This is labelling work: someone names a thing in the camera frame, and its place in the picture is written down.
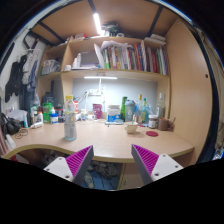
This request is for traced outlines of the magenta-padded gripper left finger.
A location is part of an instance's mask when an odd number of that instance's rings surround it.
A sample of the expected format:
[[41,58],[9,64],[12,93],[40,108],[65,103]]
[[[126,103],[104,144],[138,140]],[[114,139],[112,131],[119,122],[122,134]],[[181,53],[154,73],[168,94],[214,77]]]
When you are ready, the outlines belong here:
[[81,185],[93,155],[93,146],[90,145],[66,158],[56,158],[44,170],[76,185]]

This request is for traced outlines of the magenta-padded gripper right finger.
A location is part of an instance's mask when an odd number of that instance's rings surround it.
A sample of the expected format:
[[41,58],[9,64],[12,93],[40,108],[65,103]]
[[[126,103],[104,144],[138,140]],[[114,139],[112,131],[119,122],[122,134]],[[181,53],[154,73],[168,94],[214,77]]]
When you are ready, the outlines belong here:
[[132,145],[131,154],[145,185],[182,169],[182,166],[169,155],[158,155],[135,144]]

